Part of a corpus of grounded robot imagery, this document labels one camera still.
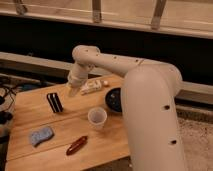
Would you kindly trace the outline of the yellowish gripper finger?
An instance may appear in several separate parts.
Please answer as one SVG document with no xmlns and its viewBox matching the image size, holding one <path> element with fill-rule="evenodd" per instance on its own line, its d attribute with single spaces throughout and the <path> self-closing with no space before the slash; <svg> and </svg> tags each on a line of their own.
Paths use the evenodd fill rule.
<svg viewBox="0 0 213 171">
<path fill-rule="evenodd" d="M 69 97 L 74 97 L 76 94 L 79 92 L 79 88 L 70 88 L 68 96 Z"/>
</svg>

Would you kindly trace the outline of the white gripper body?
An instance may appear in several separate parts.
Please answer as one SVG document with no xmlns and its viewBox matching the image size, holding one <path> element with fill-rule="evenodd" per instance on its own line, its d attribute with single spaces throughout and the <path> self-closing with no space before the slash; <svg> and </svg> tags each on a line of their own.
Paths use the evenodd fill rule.
<svg viewBox="0 0 213 171">
<path fill-rule="evenodd" d="M 83 86 L 87 79 L 89 72 L 93 69 L 91 65 L 83 65 L 75 63 L 68 74 L 68 85 L 71 88 L 80 88 Z"/>
</svg>

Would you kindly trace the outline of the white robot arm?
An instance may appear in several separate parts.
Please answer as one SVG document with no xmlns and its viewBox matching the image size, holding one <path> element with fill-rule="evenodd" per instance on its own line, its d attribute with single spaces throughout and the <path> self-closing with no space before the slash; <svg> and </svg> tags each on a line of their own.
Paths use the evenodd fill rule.
<svg viewBox="0 0 213 171">
<path fill-rule="evenodd" d="M 75 94 L 95 67 L 123 78 L 121 106 L 134 171 L 188 171 L 174 98 L 182 86 L 172 64 L 105 54 L 78 45 L 68 85 Z"/>
</svg>

